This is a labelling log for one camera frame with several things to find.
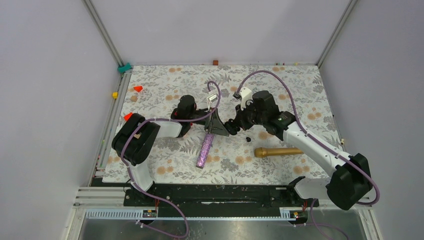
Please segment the black oval earbud case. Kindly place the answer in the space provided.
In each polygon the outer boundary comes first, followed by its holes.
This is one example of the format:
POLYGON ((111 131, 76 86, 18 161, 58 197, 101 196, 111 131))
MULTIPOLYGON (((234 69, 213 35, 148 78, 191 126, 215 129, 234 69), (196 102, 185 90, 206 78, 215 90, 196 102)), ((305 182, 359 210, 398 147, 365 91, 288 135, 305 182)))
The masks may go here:
POLYGON ((229 119, 228 121, 226 121, 224 123, 224 127, 227 132, 232 136, 237 135, 237 133, 240 131, 240 128, 237 126, 237 124, 234 123, 233 119, 229 119))

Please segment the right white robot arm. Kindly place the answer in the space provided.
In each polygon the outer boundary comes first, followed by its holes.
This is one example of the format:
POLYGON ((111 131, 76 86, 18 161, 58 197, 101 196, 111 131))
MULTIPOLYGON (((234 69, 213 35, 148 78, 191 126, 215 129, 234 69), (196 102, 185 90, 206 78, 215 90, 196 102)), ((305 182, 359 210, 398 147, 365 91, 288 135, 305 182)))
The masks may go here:
POLYGON ((263 126, 269 134, 301 150, 327 173, 327 178, 294 180, 293 188, 286 193, 291 205, 299 206, 306 199, 322 199, 347 211, 373 189, 365 156, 342 151, 307 130, 294 114, 279 110, 267 90, 252 93, 244 87, 234 97, 240 101, 235 107, 235 119, 228 121, 235 128, 234 133, 254 125, 263 126))

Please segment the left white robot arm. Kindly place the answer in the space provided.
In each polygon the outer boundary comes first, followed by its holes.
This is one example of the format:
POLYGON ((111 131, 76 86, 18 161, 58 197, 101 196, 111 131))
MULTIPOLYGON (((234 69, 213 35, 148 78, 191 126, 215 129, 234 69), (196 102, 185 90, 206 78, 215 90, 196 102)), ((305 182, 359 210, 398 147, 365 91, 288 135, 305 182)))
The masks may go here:
POLYGON ((181 138, 193 124, 201 125, 207 136, 229 136, 214 107, 198 109, 195 98, 184 95, 170 115, 170 119, 146 119, 133 113, 112 140, 111 147, 126 166, 131 185, 138 189, 136 199, 144 206, 152 204, 154 184, 146 162, 158 138, 181 138))

